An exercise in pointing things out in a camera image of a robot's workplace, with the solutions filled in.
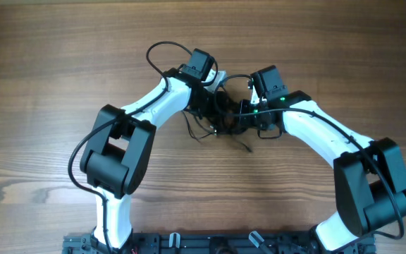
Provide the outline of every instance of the black object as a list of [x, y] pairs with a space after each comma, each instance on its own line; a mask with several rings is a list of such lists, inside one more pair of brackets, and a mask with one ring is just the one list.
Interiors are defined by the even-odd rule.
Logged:
[[[320, 248], [311, 231], [290, 231], [278, 234], [261, 234], [263, 248], [257, 248], [248, 234], [202, 234], [181, 235], [173, 240], [171, 235], [134, 233], [129, 244], [113, 253], [117, 254], [264, 254], [264, 248], [273, 254], [328, 254], [333, 253]], [[63, 238], [62, 254], [106, 254], [107, 249], [90, 235], [66, 236]], [[376, 252], [373, 236], [350, 244], [337, 253], [374, 254]]]
[[269, 66], [260, 71], [252, 73], [253, 86], [258, 97], [264, 97], [268, 101], [275, 100], [288, 94], [288, 88], [283, 84], [283, 80], [275, 66]]
[[214, 64], [214, 57], [208, 53], [194, 49], [187, 64], [183, 66], [181, 72], [199, 81], [206, 80]]
[[[106, 105], [99, 111], [93, 129], [124, 114], [124, 110]], [[80, 162], [88, 184], [101, 186], [116, 198], [132, 194], [147, 170], [155, 133], [156, 126], [150, 122], [127, 118], [91, 137]], [[126, 151], [109, 143], [109, 137], [122, 136], [130, 143]]]
[[[388, 182], [398, 209], [406, 216], [406, 168], [396, 143], [389, 138], [373, 141], [366, 148], [375, 157]], [[336, 207], [340, 218], [352, 234], [363, 236], [396, 220], [391, 201], [378, 180], [368, 183], [372, 171], [360, 153], [344, 153], [333, 162]]]

